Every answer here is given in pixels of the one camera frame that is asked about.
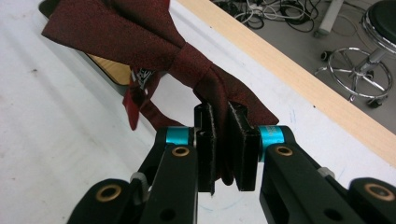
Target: stool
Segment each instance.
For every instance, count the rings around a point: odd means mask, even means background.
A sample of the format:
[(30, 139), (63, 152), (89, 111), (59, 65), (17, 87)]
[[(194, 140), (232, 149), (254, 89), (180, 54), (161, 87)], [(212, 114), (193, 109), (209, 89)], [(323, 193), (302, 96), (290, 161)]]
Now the stool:
[[(357, 48), (325, 51), (321, 57), (328, 62), (327, 67), (319, 68), (315, 76), (328, 70), (336, 83), (350, 93), (350, 102), (361, 96), (369, 98), (368, 105), (376, 108), (388, 98), (393, 85), (392, 75), (381, 60), (387, 53), (396, 55), (396, 1), (373, 4), (361, 18), (361, 24), (378, 48), (371, 54)], [(354, 63), (351, 55), (364, 59)]]

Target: bow tie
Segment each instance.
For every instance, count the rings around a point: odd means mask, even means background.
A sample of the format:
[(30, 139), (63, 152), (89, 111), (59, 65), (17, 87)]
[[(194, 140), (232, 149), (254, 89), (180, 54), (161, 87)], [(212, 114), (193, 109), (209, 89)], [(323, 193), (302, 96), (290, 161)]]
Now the bow tie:
[[(241, 81), (228, 74), (187, 43), (178, 33), (163, 0), (61, 0), (49, 18), (42, 35), (67, 47), (114, 62), (153, 71), (142, 86), (131, 82), (123, 103), (133, 129), (140, 111), (155, 129), (180, 125), (161, 113), (150, 101), (166, 71), (193, 89), (203, 103), (214, 108), (219, 139), (218, 160), (225, 153), (225, 127), (228, 102), (245, 105), (251, 125), (277, 124), (278, 119)], [(225, 184), (233, 182), (227, 164), (219, 175)]]

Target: black seat cushion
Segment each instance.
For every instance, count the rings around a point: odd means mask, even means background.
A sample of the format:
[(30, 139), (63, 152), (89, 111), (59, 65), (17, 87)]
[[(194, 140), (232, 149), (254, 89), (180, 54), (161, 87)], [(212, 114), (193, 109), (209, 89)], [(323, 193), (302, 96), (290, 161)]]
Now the black seat cushion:
[(371, 6), (369, 19), (376, 31), (396, 44), (396, 1), (381, 1)]

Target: gray floor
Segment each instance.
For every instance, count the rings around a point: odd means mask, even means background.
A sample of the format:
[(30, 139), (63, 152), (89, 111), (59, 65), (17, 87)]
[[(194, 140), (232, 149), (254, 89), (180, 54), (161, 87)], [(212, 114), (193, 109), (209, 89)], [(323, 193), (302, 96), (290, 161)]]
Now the gray floor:
[[(367, 8), (369, 6), (367, 2), (373, 3), (375, 1), (350, 1), (350, 3), (363, 8)], [(324, 17), (328, 6), (329, 3), (319, 3), (319, 16), (315, 20), (314, 31), (320, 26), (320, 21)], [(314, 32), (301, 33), (295, 31), (285, 22), (268, 20), (265, 21), (265, 26), (263, 28), (260, 30), (254, 30), (254, 32), (289, 56), (308, 72), (314, 74), (317, 68), (326, 64), (320, 59), (320, 54), (324, 50), (356, 47), (372, 52), (372, 49), (375, 49), (375, 45), (372, 44), (371, 40), (361, 28), (361, 15), (361, 12), (356, 8), (343, 5), (339, 16), (334, 23), (332, 32), (322, 38), (315, 38)], [(387, 57), (384, 60), (384, 63), (387, 65), (391, 73), (396, 74), (396, 63), (393, 58), (390, 56)], [(328, 86), (332, 87), (335, 91), (344, 95), (346, 98), (348, 97), (348, 94), (334, 83), (333, 79), (326, 71), (320, 73), (317, 77)], [(395, 90), (393, 89), (389, 94), (388, 100), (376, 109), (369, 107), (366, 104), (367, 99), (364, 98), (357, 98), (352, 104), (360, 108), (373, 119), (377, 120), (393, 133), (396, 133), (396, 119), (394, 118), (396, 100), (394, 97), (396, 96)]]

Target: dark red bow tie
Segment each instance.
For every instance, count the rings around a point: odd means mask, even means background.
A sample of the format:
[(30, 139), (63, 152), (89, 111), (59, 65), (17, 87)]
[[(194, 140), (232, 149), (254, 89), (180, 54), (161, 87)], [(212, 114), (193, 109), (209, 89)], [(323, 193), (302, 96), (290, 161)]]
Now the dark red bow tie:
[(149, 100), (163, 71), (191, 87), (203, 103), (213, 105), (220, 153), (229, 101), (247, 107), (252, 125), (278, 123), (247, 86), (184, 40), (166, 1), (61, 0), (42, 35), (73, 49), (129, 64), (136, 72), (139, 68), (156, 71), (146, 83), (148, 95), (137, 82), (132, 82), (125, 94), (123, 103), (133, 129), (139, 110), (155, 129), (179, 125)]

